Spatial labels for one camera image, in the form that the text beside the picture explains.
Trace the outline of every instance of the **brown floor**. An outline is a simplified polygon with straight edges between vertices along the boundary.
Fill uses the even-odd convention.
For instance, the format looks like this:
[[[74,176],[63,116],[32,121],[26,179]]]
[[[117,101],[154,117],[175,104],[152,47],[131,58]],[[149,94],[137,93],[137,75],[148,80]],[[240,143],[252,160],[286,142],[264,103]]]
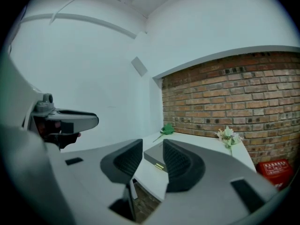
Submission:
[[[144,222],[159,206],[160,201],[148,193],[138,182],[135,183],[137,199],[134,200],[135,217],[137,223]]]

